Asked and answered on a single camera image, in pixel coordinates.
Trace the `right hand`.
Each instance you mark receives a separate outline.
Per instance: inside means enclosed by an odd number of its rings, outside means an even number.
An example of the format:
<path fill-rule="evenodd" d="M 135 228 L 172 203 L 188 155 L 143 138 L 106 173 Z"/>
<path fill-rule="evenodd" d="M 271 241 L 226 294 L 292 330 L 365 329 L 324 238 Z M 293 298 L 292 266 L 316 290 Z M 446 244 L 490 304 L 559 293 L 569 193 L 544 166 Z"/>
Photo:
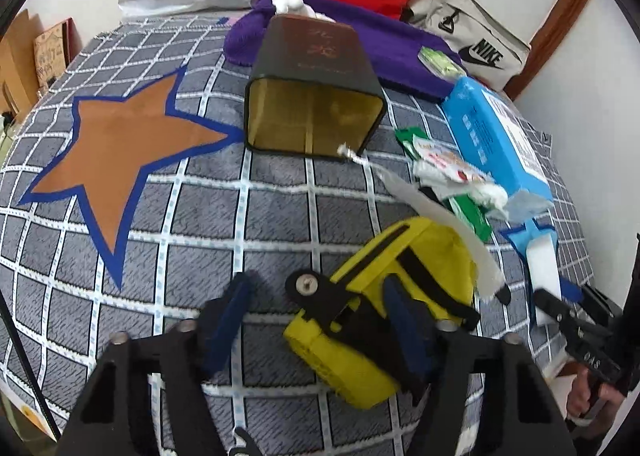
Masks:
<path fill-rule="evenodd" d="M 590 372 L 585 366 L 580 366 L 573 381 L 570 393 L 567 395 L 566 410 L 572 417 L 579 417 L 590 410 L 591 390 L 589 384 Z M 596 418 L 589 425 L 593 436 L 600 436 L 613 426 L 620 406 L 626 398 L 610 384 L 601 384 L 598 397 L 604 401 L 604 406 Z"/>

